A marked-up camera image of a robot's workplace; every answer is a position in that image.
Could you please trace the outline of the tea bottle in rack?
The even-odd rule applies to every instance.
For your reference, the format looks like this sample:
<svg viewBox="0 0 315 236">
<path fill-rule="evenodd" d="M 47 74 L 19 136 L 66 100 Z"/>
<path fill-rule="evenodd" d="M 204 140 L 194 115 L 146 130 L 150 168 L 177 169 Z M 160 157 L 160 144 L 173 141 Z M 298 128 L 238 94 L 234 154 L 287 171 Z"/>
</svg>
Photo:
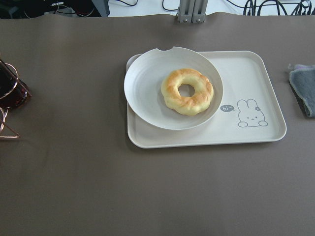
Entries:
<svg viewBox="0 0 315 236">
<path fill-rule="evenodd" d="M 32 97 L 28 86 L 19 78 L 17 69 L 0 60 L 0 107 L 14 109 Z"/>
</svg>

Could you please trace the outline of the cream serving tray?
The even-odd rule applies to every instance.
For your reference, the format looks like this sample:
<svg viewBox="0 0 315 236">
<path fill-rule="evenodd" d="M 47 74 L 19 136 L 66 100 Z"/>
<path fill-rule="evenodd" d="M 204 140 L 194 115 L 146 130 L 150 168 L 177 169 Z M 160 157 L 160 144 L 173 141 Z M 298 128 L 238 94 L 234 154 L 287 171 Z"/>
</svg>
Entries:
<svg viewBox="0 0 315 236">
<path fill-rule="evenodd" d="M 156 127 L 127 102 L 127 133 L 141 148 L 273 142 L 286 134 L 286 123 L 263 60 L 250 51 L 199 52 L 219 72 L 223 97 L 207 122 L 191 129 Z"/>
</svg>

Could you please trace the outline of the grey folded cloth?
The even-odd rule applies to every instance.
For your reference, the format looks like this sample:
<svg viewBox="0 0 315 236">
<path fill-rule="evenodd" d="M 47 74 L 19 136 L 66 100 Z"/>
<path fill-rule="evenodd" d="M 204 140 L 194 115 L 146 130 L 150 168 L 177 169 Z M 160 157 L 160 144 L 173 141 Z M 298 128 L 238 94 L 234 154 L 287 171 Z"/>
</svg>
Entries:
<svg viewBox="0 0 315 236">
<path fill-rule="evenodd" d="M 315 117 L 315 66 L 296 64 L 289 73 L 289 82 L 303 101 L 307 117 Z"/>
</svg>

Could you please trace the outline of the white round plate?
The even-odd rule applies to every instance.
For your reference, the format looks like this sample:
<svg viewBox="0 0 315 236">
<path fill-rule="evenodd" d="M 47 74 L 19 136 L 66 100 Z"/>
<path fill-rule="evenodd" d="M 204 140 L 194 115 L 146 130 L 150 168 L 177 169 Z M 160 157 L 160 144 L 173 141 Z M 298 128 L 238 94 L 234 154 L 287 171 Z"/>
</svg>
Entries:
<svg viewBox="0 0 315 236">
<path fill-rule="evenodd" d="M 214 88 L 214 97 L 207 110 L 194 115 L 182 115 L 165 104 L 160 87 L 174 70 L 192 68 L 206 76 Z M 162 51 L 152 49 L 140 55 L 129 66 L 124 82 L 127 102 L 147 123 L 169 130 L 195 128 L 211 119 L 223 97 L 222 79 L 214 65 L 200 53 L 173 47 Z"/>
</svg>

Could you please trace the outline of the glazed donut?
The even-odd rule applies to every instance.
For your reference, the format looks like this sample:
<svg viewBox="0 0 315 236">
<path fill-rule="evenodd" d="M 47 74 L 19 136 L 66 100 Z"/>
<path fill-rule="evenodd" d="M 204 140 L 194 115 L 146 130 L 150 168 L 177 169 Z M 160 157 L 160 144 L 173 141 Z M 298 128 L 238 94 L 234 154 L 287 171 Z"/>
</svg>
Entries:
<svg viewBox="0 0 315 236">
<path fill-rule="evenodd" d="M 193 96 L 182 96 L 179 92 L 182 85 L 193 87 Z M 208 109 L 214 97 L 214 88 L 209 79 L 190 68 L 172 71 L 163 80 L 160 90 L 168 108 L 187 116 L 194 116 Z"/>
</svg>

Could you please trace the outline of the aluminium frame post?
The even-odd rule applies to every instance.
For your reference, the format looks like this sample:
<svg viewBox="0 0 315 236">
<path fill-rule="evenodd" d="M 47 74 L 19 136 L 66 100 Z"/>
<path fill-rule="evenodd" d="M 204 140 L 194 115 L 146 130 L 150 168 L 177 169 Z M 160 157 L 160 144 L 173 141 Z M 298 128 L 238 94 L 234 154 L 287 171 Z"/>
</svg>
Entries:
<svg viewBox="0 0 315 236">
<path fill-rule="evenodd" d="M 203 23 L 208 0 L 180 0 L 177 11 L 179 23 Z"/>
</svg>

